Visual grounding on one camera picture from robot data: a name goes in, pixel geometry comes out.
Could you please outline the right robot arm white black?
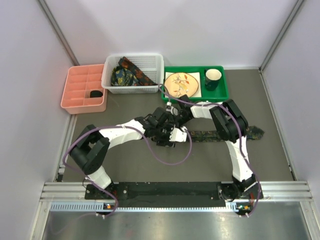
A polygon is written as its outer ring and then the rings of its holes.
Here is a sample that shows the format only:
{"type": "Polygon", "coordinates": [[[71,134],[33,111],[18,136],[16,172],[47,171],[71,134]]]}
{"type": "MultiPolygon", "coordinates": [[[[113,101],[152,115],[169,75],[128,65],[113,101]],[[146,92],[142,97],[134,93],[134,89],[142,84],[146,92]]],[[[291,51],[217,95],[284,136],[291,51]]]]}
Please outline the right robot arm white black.
{"type": "Polygon", "coordinates": [[[258,201],[262,188],[252,169],[247,151],[249,124],[236,103],[190,102],[187,95],[175,99],[180,107],[175,122],[183,126],[191,119],[212,120],[219,137],[226,143],[232,163],[232,183],[221,183],[219,195],[227,201],[248,198],[258,201]]]}

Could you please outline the green floral tie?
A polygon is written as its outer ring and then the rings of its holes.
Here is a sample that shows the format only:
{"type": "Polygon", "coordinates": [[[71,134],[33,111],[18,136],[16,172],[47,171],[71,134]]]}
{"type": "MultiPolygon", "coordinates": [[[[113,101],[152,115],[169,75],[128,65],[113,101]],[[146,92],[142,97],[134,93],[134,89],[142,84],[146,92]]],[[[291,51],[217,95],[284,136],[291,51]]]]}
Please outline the green floral tie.
{"type": "MultiPolygon", "coordinates": [[[[216,130],[211,131],[190,131],[191,140],[193,143],[212,143],[223,142],[216,130]]],[[[265,132],[257,126],[249,126],[246,130],[246,139],[249,141],[261,140],[265,132]]]]}

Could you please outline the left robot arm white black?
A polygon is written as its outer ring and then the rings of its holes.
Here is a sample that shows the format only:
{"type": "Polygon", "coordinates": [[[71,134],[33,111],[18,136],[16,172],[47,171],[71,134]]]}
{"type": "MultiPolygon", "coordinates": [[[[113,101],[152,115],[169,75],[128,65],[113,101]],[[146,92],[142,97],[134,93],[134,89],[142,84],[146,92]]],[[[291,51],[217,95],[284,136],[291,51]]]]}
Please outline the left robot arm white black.
{"type": "Polygon", "coordinates": [[[158,107],[146,116],[136,117],[126,123],[107,128],[88,125],[68,152],[85,177],[96,185],[102,198],[109,198],[114,191],[112,180],[103,167],[109,149],[127,142],[154,139],[158,145],[174,145],[174,117],[158,107]]]}

